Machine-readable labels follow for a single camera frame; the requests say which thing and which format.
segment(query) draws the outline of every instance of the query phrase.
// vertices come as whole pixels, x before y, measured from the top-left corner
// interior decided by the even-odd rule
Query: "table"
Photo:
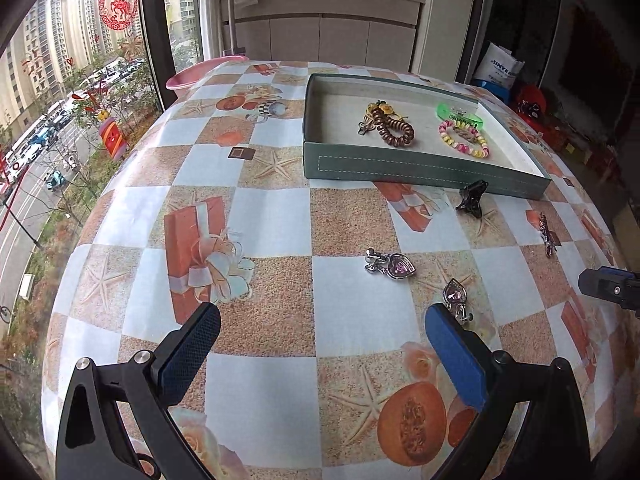
[[[302,117],[313,72],[483,99],[551,175],[544,200],[486,194],[478,220],[455,211],[457,190],[308,181]],[[284,105],[279,118],[258,113],[269,100]],[[539,213],[561,241],[551,259]],[[368,274],[368,247],[407,254],[416,276]],[[470,328],[490,348],[525,362],[570,361],[595,453],[632,405],[640,346],[622,311],[581,296],[577,279],[587,267],[620,261],[569,169],[488,92],[364,67],[229,62],[162,114],[84,226],[49,326],[47,447],[53,458],[77,359],[110,364],[153,350],[211,300],[222,333],[171,414],[217,478],[430,478],[472,416],[424,333],[425,308],[455,277],[468,291]],[[440,398],[424,408],[445,410],[447,422],[428,436],[428,462],[407,467],[386,457],[376,425],[393,394],[420,381]],[[488,478],[504,464],[523,414],[519,406]],[[122,415],[144,450],[128,406]]]

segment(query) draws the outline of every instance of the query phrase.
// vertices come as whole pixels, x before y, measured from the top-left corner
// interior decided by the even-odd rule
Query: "grass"
[[[127,136],[131,147],[156,118],[158,113],[150,114],[138,123]],[[46,480],[53,474],[42,435],[40,388],[51,310],[82,223],[118,166],[106,150],[98,150],[84,167],[85,180],[76,176],[81,180],[66,188],[65,199],[73,216],[68,218],[65,211],[57,209],[47,219],[38,239],[43,248],[33,250],[25,271],[34,275],[31,300],[18,298],[11,329],[0,342],[0,363],[11,362],[15,371],[8,375],[8,381],[0,382],[0,415],[22,452]]]

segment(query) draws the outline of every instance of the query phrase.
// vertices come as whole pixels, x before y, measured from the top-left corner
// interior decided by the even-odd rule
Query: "pink plastic tub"
[[[225,61],[249,61],[249,58],[246,56],[225,56],[207,59],[189,68],[185,68],[182,72],[178,72],[166,82],[166,88],[173,90],[178,97],[182,97],[189,91],[189,88],[196,84],[209,70],[223,64]]]

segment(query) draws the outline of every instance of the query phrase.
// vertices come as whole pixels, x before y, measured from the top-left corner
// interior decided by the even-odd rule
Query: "road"
[[[85,133],[78,129],[75,121],[69,123],[58,135],[59,140],[51,151],[43,150],[27,170],[12,205],[12,211],[34,238],[39,237],[57,200],[56,195],[47,190],[45,174],[55,167],[68,179],[72,178],[71,170],[63,169],[60,155],[60,152],[64,152],[63,146],[77,150],[78,159],[85,162],[92,150],[91,143],[96,145],[99,142],[96,131]],[[6,208],[0,206],[0,211],[1,219]],[[9,309],[14,306],[32,249],[33,242],[9,216],[0,232],[0,304]],[[4,337],[7,327],[7,324],[0,321],[0,339]]]

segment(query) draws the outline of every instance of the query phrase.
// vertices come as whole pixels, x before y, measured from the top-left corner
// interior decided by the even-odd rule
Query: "bracelet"
[[[447,134],[447,129],[452,128],[454,126],[457,128],[463,128],[469,131],[469,133],[471,133],[478,140],[478,142],[480,143],[481,149],[476,150],[475,148],[470,148],[464,142],[457,142],[456,140],[452,139]],[[461,121],[451,121],[447,119],[440,123],[440,126],[438,126],[438,131],[440,133],[440,137],[442,137],[442,140],[444,140],[449,146],[458,150],[461,153],[468,153],[469,155],[476,156],[478,158],[487,158],[489,156],[489,146],[487,145],[484,137],[480,135],[480,132],[474,126],[465,124]]]

